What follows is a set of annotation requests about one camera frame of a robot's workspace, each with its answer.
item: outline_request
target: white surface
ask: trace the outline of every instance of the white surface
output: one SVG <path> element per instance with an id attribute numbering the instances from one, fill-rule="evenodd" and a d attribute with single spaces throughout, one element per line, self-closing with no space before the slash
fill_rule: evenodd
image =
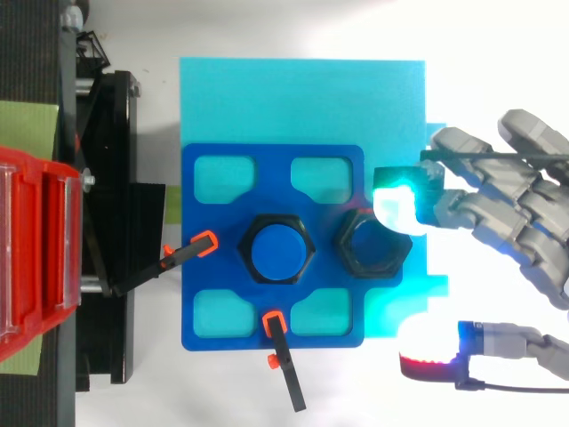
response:
<path id="1" fill-rule="evenodd" d="M 92 0 L 96 28 L 115 68 L 141 81 L 141 181 L 180 179 L 180 56 L 424 59 L 431 122 L 500 143 L 496 121 L 523 108 L 569 135 L 565 2 L 555 0 Z M 463 186 L 449 179 L 449 186 Z M 179 243 L 179 227 L 165 238 Z M 432 273 L 448 274 L 462 318 L 536 326 L 569 340 L 567 317 L 549 307 L 517 266 L 468 233 L 430 240 Z M 266 351 L 191 353 L 180 344 L 180 273 L 136 297 L 135 372 L 124 386 L 92 378 L 77 396 L 86 426 L 408 426 L 562 423 L 566 398 L 454 391 L 399 374 L 397 344 L 296 350 L 308 410 L 294 414 Z M 569 386 L 531 361 L 475 360 L 493 383 Z"/>

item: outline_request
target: orange clamp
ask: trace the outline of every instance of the orange clamp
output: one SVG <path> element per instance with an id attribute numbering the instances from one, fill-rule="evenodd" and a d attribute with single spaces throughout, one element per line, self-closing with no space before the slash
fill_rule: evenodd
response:
<path id="1" fill-rule="evenodd" d="M 174 252 L 176 251 L 174 251 L 170 245 L 164 245 L 164 256 L 170 256 Z"/>
<path id="2" fill-rule="evenodd" d="M 271 369 L 277 369 L 278 367 L 281 366 L 281 364 L 278 363 L 278 357 L 276 356 L 276 354 L 269 354 L 267 356 L 267 361 Z"/>
<path id="3" fill-rule="evenodd" d="M 272 338 L 271 333 L 270 333 L 270 329 L 268 327 L 268 320 L 270 318 L 279 318 L 281 321 L 281 327 L 283 328 L 283 332 L 286 334 L 286 331 L 288 331 L 288 328 L 286 327 L 285 316 L 283 316 L 283 312 L 280 310 L 272 310 L 272 311 L 269 311 L 268 313 L 266 313 L 262 318 L 263 327 L 265 328 L 265 334 L 267 334 L 267 337 Z"/>
<path id="4" fill-rule="evenodd" d="M 198 254 L 197 256 L 199 258 L 204 258 L 206 255 L 209 255 L 210 253 L 215 251 L 218 247 L 220 247 L 220 242 L 217 239 L 217 236 L 215 236 L 215 234 L 213 234 L 213 232 L 209 230 L 206 230 L 203 233 L 199 233 L 197 236 L 192 237 L 189 243 L 194 243 L 200 238 L 210 238 L 210 240 L 213 243 L 213 246 L 210 247 L 209 249 L 205 249 L 202 253 Z"/>

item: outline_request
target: white led light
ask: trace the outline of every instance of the white led light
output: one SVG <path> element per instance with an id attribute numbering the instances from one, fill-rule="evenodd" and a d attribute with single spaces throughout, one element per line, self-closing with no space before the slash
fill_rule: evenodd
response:
<path id="1" fill-rule="evenodd" d="M 397 341 L 405 358 L 448 363 L 459 351 L 458 323 L 429 313 L 415 314 L 401 324 Z"/>

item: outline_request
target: green paper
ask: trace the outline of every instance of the green paper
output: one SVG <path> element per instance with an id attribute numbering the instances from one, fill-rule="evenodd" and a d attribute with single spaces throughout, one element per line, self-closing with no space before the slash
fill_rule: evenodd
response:
<path id="1" fill-rule="evenodd" d="M 0 101 L 0 146 L 51 159 L 58 110 L 57 105 Z M 0 363 L 0 374 L 37 375 L 42 338 Z"/>
<path id="2" fill-rule="evenodd" d="M 57 105 L 0 101 L 0 146 L 51 159 L 58 109 Z"/>
<path id="3" fill-rule="evenodd" d="M 0 374 L 37 375 L 42 339 L 42 335 L 37 336 L 25 349 L 0 363 Z"/>
<path id="4" fill-rule="evenodd" d="M 181 224 L 181 186 L 169 185 L 166 187 L 165 224 Z"/>

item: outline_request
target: metal rod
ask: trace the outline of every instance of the metal rod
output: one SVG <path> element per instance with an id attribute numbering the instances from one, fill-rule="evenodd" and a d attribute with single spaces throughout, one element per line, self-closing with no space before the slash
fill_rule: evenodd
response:
<path id="1" fill-rule="evenodd" d="M 432 160 L 433 162 L 444 160 L 468 159 L 476 160 L 483 158 L 501 158 L 509 160 L 549 160 L 567 161 L 569 154 L 522 154 L 522 153 L 455 153 L 446 152 L 438 149 L 425 149 L 421 152 L 421 160 Z"/>
<path id="2" fill-rule="evenodd" d="M 107 286 L 107 281 L 100 280 L 96 276 L 81 278 L 81 294 L 101 294 L 104 286 Z"/>
<path id="3" fill-rule="evenodd" d="M 75 81 L 75 95 L 89 96 L 94 81 L 93 78 L 78 78 Z"/>

